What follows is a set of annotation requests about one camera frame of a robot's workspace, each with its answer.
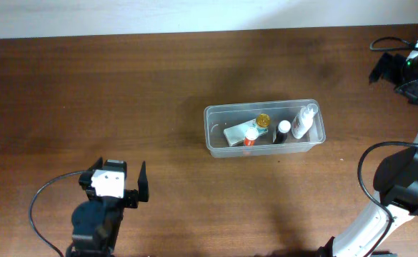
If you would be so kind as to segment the white spray bottle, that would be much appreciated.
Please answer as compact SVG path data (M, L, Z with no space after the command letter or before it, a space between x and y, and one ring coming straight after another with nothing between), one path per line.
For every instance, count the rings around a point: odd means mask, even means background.
M292 135L296 139L301 139L312 127L314 117L318 113L319 107L316 104L308 104L302 107L292 122Z

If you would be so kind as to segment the white green medicine box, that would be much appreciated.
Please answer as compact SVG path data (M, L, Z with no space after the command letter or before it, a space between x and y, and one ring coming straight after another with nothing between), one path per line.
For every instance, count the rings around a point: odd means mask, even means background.
M227 140L227 143L229 144L229 146L236 146L240 143L244 142L244 135L245 135L245 131L249 128L249 127L254 127L254 122L255 119L252 119L250 121L246 121L244 123L235 125L235 126L231 126L229 128L224 129L224 135L225 138ZM264 133L259 133L259 137L263 136L265 134L267 134L268 131L265 131Z

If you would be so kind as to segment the dark bottle white cap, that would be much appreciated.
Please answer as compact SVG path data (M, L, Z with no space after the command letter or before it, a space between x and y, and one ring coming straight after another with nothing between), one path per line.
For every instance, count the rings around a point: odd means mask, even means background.
M286 141L291 129L291 123L288 120L280 121L274 129L272 143L282 144Z

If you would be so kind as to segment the orange Redoxon tablet tube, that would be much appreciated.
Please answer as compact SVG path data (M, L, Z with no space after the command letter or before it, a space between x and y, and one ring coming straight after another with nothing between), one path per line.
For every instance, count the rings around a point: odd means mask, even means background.
M259 132L256 128L254 127L249 127L246 131L245 131L245 135L244 135L244 146L253 146L255 144L255 141L258 139L259 137Z

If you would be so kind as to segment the small gold-lidded balm jar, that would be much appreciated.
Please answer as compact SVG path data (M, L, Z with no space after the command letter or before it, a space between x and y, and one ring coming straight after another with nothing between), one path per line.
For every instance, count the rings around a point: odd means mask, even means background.
M270 117L267 114L259 114L254 122L254 126L258 130L259 133L264 133L268 131L270 125Z

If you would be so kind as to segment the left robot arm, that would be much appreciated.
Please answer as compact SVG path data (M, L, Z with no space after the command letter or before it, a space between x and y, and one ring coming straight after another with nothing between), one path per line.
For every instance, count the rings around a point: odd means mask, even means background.
M146 163L141 163L138 188L125 188L127 163L104 161L99 158L93 166L81 172L79 185L87 201L78 205L71 215L73 231L68 257L112 256L126 208L137 208L149 200Z

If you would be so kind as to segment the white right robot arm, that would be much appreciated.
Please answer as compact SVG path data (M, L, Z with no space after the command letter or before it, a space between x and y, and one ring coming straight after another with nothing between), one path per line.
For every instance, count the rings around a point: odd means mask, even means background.
M393 55L391 48L380 48L381 59L369 75L369 82L384 79L394 90L418 105L418 40L397 49L408 56ZM378 166L374 193L368 192L362 179L365 158L376 148L400 146L402 150L386 157ZM370 146L360 157L357 179L369 204L341 234L318 248L317 256L377 256L377 247L399 226L418 216L418 133L411 143L384 141Z

